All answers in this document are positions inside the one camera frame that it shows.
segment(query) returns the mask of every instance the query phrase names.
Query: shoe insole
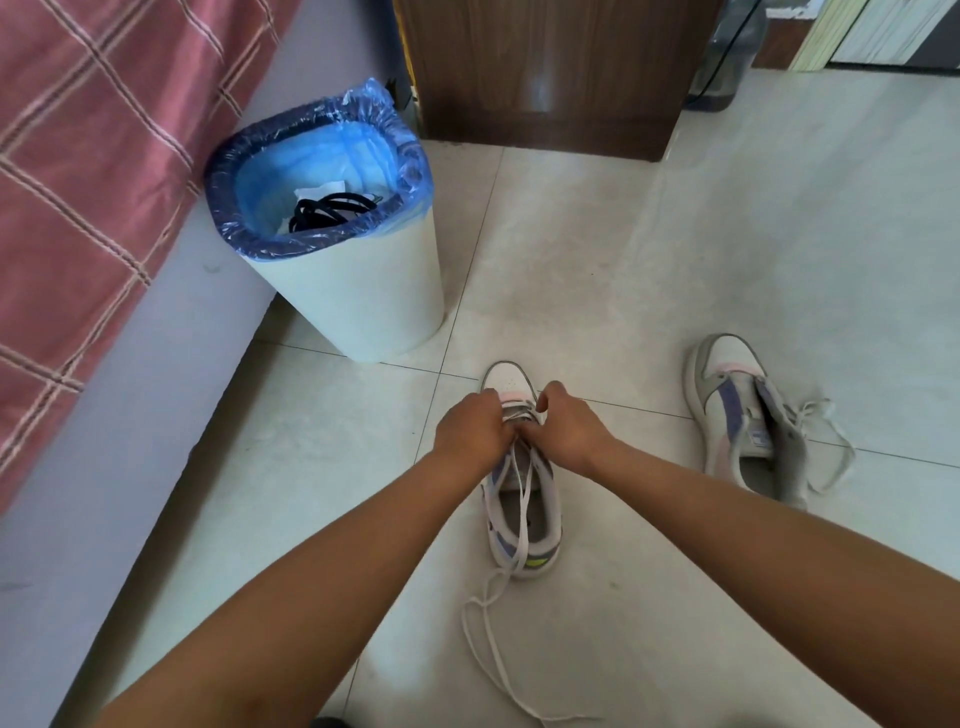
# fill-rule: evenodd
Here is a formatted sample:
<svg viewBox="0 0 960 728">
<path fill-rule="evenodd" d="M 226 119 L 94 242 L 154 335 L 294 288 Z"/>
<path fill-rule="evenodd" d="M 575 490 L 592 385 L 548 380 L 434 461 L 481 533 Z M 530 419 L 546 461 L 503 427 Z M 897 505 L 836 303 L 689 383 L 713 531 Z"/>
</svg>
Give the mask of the shoe insole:
<svg viewBox="0 0 960 728">
<path fill-rule="evenodd" d="M 519 536 L 520 491 L 500 491 L 500 503 L 507 525 Z M 539 490 L 530 494 L 530 502 L 527 503 L 527 532 L 531 544 L 546 538 L 546 508 L 543 507 L 543 493 Z"/>
<path fill-rule="evenodd" d="M 771 465 L 769 460 L 743 457 L 740 458 L 740 475 L 743 477 L 743 482 L 754 493 L 778 500 L 777 479 L 774 477 Z"/>
</svg>

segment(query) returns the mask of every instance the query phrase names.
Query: blue plastic bag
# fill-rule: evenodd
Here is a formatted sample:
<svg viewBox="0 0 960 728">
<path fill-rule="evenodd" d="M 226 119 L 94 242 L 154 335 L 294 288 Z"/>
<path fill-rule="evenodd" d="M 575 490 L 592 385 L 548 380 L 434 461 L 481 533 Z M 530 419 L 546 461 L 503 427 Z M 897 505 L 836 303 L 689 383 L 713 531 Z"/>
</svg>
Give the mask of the blue plastic bag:
<svg viewBox="0 0 960 728">
<path fill-rule="evenodd" d="M 339 180 L 348 191 L 383 200 L 334 228 L 277 234 L 293 212 L 295 189 Z M 205 187 L 223 238 L 241 255 L 261 261 L 390 232 L 433 204 L 426 153 L 376 79 L 237 132 L 210 157 Z"/>
</svg>

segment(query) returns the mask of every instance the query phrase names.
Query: white shoelace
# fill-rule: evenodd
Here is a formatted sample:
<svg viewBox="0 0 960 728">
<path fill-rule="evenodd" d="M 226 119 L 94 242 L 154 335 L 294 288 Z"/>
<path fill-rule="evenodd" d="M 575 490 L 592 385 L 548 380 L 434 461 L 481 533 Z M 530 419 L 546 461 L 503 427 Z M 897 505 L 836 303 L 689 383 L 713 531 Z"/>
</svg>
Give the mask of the white shoelace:
<svg viewBox="0 0 960 728">
<path fill-rule="evenodd" d="M 536 411 L 536 405 L 532 401 L 506 401 L 503 402 L 504 409 L 514 409 L 515 411 L 510 415 L 504 416 L 504 422 L 509 422 L 512 420 L 530 420 L 535 422 L 537 420 L 537 415 L 534 414 Z M 535 718 L 540 722 L 541 726 L 546 726 L 547 723 L 560 722 L 564 720 L 577 720 L 577 719 L 587 719 L 587 720 L 596 720 L 596 716 L 582 716 L 579 714 L 574 714 L 570 716 L 542 716 L 534 708 L 530 707 L 527 703 L 523 702 L 520 698 L 516 696 L 514 692 L 514 687 L 510 684 L 510 678 L 507 676 L 507 668 L 503 663 L 503 658 L 500 656 L 500 649 L 497 647 L 496 638 L 493 636 L 493 628 L 490 624 L 490 606 L 496 602 L 503 593 L 507 591 L 507 585 L 510 583 L 511 577 L 518 571 L 523 569 L 523 566 L 527 563 L 527 555 L 530 551 L 530 534 L 527 529 L 527 506 L 530 503 L 530 494 L 533 491 L 533 479 L 534 479 L 534 458 L 539 458 L 540 455 L 534 448 L 530 448 L 530 464 L 527 466 L 526 476 L 523 477 L 520 474 L 520 466 L 516 460 L 516 439 L 510 445 L 510 462 L 507 467 L 513 467 L 514 474 L 516 475 L 516 480 L 520 486 L 520 532 L 517 538 L 516 551 L 514 552 L 514 562 L 509 569 L 494 569 L 490 575 L 484 580 L 483 583 L 483 595 L 482 596 L 472 596 L 467 601 L 464 602 L 464 606 L 460 611 L 460 622 L 464 627 L 464 635 L 467 637 L 467 644 L 470 647 L 470 652 L 473 653 L 474 659 L 477 661 L 477 665 L 485 673 L 487 677 L 490 678 L 491 682 L 500 688 L 504 693 L 506 693 L 511 700 L 513 700 L 521 711 L 526 713 L 528 716 Z M 496 577 L 502 576 L 502 586 L 498 589 L 495 589 L 491 594 L 491 583 L 496 579 Z M 480 655 L 477 653 L 476 647 L 473 646 L 473 639 L 470 636 L 469 625 L 467 624 L 467 610 L 470 604 L 476 604 L 480 607 L 480 611 L 483 613 L 483 625 L 484 630 L 487 633 L 487 642 L 490 643 L 490 651 L 493 655 L 493 662 L 496 665 L 496 675 L 484 665 L 483 660 L 480 659 Z"/>
<path fill-rule="evenodd" d="M 790 416 L 793 424 L 805 439 L 809 439 L 806 431 L 806 422 L 810 418 L 819 417 L 830 426 L 836 436 L 843 442 L 843 461 L 840 463 L 840 467 L 833 473 L 833 476 L 820 486 L 814 485 L 809 478 L 806 481 L 806 485 L 811 491 L 823 495 L 834 486 L 846 480 L 847 476 L 853 473 L 853 462 L 856 460 L 856 448 L 853 446 L 850 438 L 847 437 L 847 433 L 844 432 L 840 425 L 833 419 L 833 412 L 836 409 L 836 405 L 832 400 L 810 400 L 804 402 L 796 409 L 789 404 L 785 404 L 784 409 L 786 409 L 787 415 Z"/>
</svg>

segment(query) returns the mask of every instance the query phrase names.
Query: brown furniture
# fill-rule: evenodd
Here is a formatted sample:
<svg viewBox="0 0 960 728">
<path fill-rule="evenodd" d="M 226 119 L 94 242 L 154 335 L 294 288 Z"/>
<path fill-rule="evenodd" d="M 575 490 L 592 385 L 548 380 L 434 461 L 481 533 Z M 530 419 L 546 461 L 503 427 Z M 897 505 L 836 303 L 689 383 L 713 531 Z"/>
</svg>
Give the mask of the brown furniture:
<svg viewBox="0 0 960 728">
<path fill-rule="evenodd" d="M 721 0 L 395 0 L 424 135 L 663 156 Z"/>
</svg>

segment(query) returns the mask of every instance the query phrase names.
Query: white trash can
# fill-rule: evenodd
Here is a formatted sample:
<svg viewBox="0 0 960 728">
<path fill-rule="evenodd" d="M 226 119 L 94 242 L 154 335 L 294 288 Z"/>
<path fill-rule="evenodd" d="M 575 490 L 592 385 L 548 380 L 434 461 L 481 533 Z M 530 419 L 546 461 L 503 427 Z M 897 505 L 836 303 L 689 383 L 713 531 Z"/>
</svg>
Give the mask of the white trash can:
<svg viewBox="0 0 960 728">
<path fill-rule="evenodd" d="M 296 190 L 332 182 L 376 208 L 335 227 L 277 231 Z M 346 356 L 380 361 L 440 328 L 433 178 L 377 81 L 238 132 L 210 158 L 205 186 L 224 239 Z"/>
</svg>

